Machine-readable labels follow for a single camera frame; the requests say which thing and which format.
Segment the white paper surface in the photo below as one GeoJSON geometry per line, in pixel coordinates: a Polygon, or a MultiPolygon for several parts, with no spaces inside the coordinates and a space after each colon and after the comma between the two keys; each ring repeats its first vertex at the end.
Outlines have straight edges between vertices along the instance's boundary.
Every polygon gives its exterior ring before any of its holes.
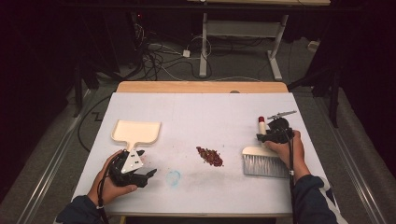
{"type": "Polygon", "coordinates": [[[157,141],[137,147],[146,151],[144,166],[157,173],[107,205],[108,214],[290,214],[289,180],[243,175],[242,150],[260,145],[259,116],[292,110],[285,118],[302,133],[311,173],[326,177],[291,93],[113,93],[74,197],[87,194],[106,159],[125,147],[110,137],[118,119],[159,121],[157,141]],[[223,166],[204,163],[196,147],[215,149],[223,166]]]}

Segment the jeans sleeve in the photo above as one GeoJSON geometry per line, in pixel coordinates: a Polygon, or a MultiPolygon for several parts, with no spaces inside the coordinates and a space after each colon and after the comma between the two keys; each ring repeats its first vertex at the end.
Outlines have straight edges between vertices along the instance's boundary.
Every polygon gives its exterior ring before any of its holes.
{"type": "Polygon", "coordinates": [[[298,223],[347,223],[335,206],[327,180],[305,175],[297,181],[293,195],[298,223]]]}
{"type": "Polygon", "coordinates": [[[95,204],[88,196],[77,196],[56,217],[57,223],[72,224],[96,224],[103,223],[95,204]]]}

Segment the hand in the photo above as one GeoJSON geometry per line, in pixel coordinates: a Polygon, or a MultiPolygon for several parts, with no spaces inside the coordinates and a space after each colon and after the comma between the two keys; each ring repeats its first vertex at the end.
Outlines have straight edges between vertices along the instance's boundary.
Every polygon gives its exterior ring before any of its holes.
{"type": "MultiPolygon", "coordinates": [[[[103,166],[102,170],[97,174],[95,180],[93,181],[92,187],[90,189],[90,192],[87,194],[87,196],[91,199],[91,201],[98,206],[98,185],[99,182],[102,180],[103,178],[103,174],[108,166],[108,164],[110,163],[111,159],[113,159],[114,157],[116,157],[118,154],[120,154],[122,152],[122,150],[119,150],[118,152],[114,153],[112,156],[110,156],[106,162],[105,165],[103,166]]],[[[117,187],[113,181],[111,181],[110,177],[106,177],[105,179],[105,183],[103,186],[103,192],[102,192],[102,199],[103,199],[103,204],[108,204],[110,202],[112,202],[114,199],[116,199],[117,197],[127,194],[127,193],[131,193],[133,191],[137,190],[137,186],[136,185],[127,185],[125,187],[117,187]]]]}
{"type": "MultiPolygon", "coordinates": [[[[308,167],[304,161],[304,145],[301,141],[301,134],[299,131],[293,131],[293,170],[294,170],[294,181],[300,179],[304,175],[310,175],[308,167]]],[[[286,166],[290,168],[290,150],[289,144],[278,144],[271,141],[264,143],[267,147],[275,151],[279,158],[285,162],[286,166]]]]}

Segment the blue stain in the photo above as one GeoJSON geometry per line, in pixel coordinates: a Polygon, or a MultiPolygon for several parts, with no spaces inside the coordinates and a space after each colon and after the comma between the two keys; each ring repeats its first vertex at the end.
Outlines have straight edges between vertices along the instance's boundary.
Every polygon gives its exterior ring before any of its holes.
{"type": "Polygon", "coordinates": [[[171,187],[175,187],[180,179],[180,173],[178,171],[171,171],[166,175],[166,183],[171,187]]]}

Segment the finger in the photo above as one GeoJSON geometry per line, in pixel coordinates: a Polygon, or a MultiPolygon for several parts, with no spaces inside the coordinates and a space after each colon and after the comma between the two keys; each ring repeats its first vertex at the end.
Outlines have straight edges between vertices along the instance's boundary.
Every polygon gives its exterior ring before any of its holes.
{"type": "Polygon", "coordinates": [[[266,147],[269,147],[270,149],[272,149],[273,151],[277,151],[277,148],[279,146],[279,144],[275,143],[275,142],[271,142],[271,141],[265,141],[264,145],[266,147]]]}
{"type": "Polygon", "coordinates": [[[293,133],[294,133],[294,137],[301,138],[301,133],[299,131],[293,130],[293,133]]]}
{"type": "Polygon", "coordinates": [[[108,164],[110,163],[111,160],[113,160],[113,158],[115,158],[117,155],[119,155],[122,152],[122,149],[118,150],[117,152],[115,152],[113,155],[111,155],[109,158],[107,158],[105,164],[103,165],[103,167],[106,169],[106,167],[108,166],[108,164]]]}
{"type": "Polygon", "coordinates": [[[135,190],[137,190],[137,186],[136,185],[127,185],[127,186],[124,186],[124,187],[118,187],[116,189],[117,194],[119,196],[127,194],[127,193],[134,192],[135,190]]]}

